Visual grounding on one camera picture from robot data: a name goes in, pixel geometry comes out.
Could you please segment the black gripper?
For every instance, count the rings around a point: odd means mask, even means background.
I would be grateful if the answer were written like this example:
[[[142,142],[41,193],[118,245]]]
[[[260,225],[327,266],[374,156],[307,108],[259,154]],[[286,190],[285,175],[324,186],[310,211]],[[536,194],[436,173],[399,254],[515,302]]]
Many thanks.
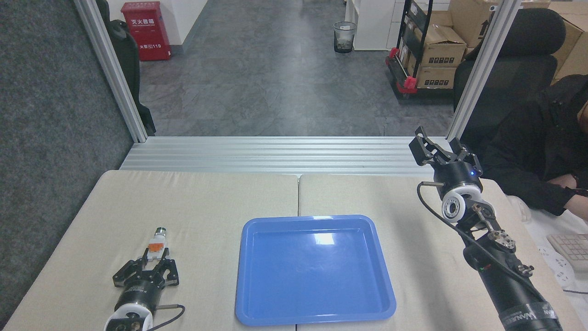
[[[161,259],[153,267],[153,282],[148,281],[151,272],[144,269],[148,262],[147,252],[144,251],[142,257],[136,260],[127,261],[112,276],[115,287],[124,287],[116,307],[127,303],[156,307],[163,291],[162,287],[179,285],[178,269],[175,260],[169,258],[168,248],[164,248]]]
[[[428,138],[424,128],[418,126],[414,132],[414,139],[409,143],[410,151],[419,166],[430,164],[433,166],[433,180],[443,183],[438,187],[438,194],[446,194],[456,187],[465,185],[476,186],[480,191],[483,186],[480,176],[483,174],[477,154],[473,153],[466,145],[456,137],[449,141],[452,152],[442,149]]]

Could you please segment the person's hand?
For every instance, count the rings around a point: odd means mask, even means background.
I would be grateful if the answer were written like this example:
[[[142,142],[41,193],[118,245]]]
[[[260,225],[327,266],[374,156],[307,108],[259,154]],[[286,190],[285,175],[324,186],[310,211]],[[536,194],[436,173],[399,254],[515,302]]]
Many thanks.
[[[551,184],[561,186],[563,188],[577,189],[577,180],[573,174],[565,174],[548,181]]]
[[[582,195],[573,195],[567,203],[565,209],[575,214],[580,218],[587,218],[588,215],[588,198]]]

